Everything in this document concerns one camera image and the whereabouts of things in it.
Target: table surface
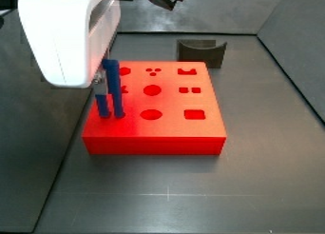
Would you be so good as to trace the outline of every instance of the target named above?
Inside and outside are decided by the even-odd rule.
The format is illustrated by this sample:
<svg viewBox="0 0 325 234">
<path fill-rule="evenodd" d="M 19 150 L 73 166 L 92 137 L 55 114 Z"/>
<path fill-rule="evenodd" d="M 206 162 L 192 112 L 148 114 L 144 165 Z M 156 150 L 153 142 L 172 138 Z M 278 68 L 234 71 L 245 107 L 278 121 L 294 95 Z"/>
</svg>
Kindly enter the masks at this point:
<svg viewBox="0 0 325 234">
<path fill-rule="evenodd" d="M 254 36 L 118 34 L 110 57 L 174 60 L 176 39 L 228 41 L 209 71 L 228 141 L 214 156 L 93 156 L 80 138 L 37 233 L 325 231 L 325 130 Z"/>
</svg>

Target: gray surface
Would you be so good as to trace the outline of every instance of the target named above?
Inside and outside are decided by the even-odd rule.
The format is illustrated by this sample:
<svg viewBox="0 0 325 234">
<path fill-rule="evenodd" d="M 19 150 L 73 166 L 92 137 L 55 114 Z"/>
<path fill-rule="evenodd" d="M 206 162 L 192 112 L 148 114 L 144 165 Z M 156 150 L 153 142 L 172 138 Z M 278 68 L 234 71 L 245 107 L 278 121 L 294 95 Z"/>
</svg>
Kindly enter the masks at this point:
<svg viewBox="0 0 325 234">
<path fill-rule="evenodd" d="M 258 38 L 325 121 L 325 0 L 284 0 Z"/>
<path fill-rule="evenodd" d="M 80 127 L 37 233 L 325 232 L 325 128 L 300 93 L 256 37 L 118 35 L 112 57 L 174 60 L 177 39 L 229 42 L 221 156 L 90 156 Z"/>
<path fill-rule="evenodd" d="M 185 0 L 173 11 L 148 0 L 121 2 L 122 32 L 256 34 L 281 0 Z"/>
<path fill-rule="evenodd" d="M 16 11 L 0 29 L 0 83 L 0 232 L 29 232 L 89 91 L 41 82 Z"/>
</svg>

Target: red shape sorter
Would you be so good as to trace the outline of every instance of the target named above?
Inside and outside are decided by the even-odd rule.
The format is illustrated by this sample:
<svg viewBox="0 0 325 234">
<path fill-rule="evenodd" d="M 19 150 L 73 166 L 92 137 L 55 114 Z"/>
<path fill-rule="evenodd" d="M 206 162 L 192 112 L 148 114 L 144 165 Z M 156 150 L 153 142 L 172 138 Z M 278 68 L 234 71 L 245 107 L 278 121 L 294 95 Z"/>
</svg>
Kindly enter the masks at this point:
<svg viewBox="0 0 325 234">
<path fill-rule="evenodd" d="M 226 131 L 204 63 L 120 62 L 125 116 L 93 104 L 82 139 L 90 154 L 220 154 Z M 112 99 L 108 95 L 112 111 Z"/>
</svg>

